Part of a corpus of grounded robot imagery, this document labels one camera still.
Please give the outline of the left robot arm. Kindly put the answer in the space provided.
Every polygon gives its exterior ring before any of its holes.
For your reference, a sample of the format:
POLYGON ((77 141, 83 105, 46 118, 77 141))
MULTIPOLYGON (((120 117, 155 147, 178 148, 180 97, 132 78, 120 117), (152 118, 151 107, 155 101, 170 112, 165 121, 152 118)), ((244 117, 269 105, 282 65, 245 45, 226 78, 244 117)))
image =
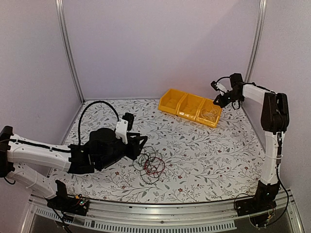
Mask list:
POLYGON ((72 200, 64 194, 66 186, 49 181, 28 164, 69 174, 90 174, 108 168, 123 157, 136 160, 147 140, 147 136, 139 133, 100 128, 92 131, 83 145, 51 145, 23 138, 13 133, 11 126, 4 126, 0 132, 0 176, 24 184, 67 211, 72 207, 72 200))

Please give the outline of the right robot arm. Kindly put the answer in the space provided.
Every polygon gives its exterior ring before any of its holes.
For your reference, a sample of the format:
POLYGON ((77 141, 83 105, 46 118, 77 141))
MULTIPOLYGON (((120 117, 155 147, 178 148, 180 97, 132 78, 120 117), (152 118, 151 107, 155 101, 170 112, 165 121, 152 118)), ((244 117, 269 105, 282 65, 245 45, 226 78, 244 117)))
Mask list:
POLYGON ((289 125, 287 95, 276 93, 255 83, 246 83, 240 73, 221 77, 212 81, 211 87, 220 92, 213 103, 221 108, 245 99, 253 100, 262 107, 260 123, 265 133, 265 158, 255 197, 251 207, 261 212, 278 194, 279 170, 282 159, 282 147, 289 125))

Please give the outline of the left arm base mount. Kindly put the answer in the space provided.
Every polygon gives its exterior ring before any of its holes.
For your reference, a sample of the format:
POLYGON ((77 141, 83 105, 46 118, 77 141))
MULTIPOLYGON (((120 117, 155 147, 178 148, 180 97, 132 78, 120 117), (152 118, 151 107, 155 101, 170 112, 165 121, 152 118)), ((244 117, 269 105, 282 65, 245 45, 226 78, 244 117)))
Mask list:
POLYGON ((56 196, 47 199, 47 206, 64 213, 75 214, 79 216, 86 216, 89 209, 89 197, 78 194, 70 197, 67 194, 66 185, 60 180, 55 180, 56 196))

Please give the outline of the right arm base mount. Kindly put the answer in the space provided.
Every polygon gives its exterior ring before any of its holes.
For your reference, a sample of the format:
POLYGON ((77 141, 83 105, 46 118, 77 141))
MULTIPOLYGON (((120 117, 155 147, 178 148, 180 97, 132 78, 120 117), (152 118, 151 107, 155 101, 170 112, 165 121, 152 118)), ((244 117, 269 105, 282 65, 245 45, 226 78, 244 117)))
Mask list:
POLYGON ((234 209, 238 216, 245 216, 264 212, 264 214, 250 217, 250 222, 257 228, 267 227, 272 217, 275 215, 276 201, 271 192, 266 188, 257 188, 252 198, 234 200, 234 209))

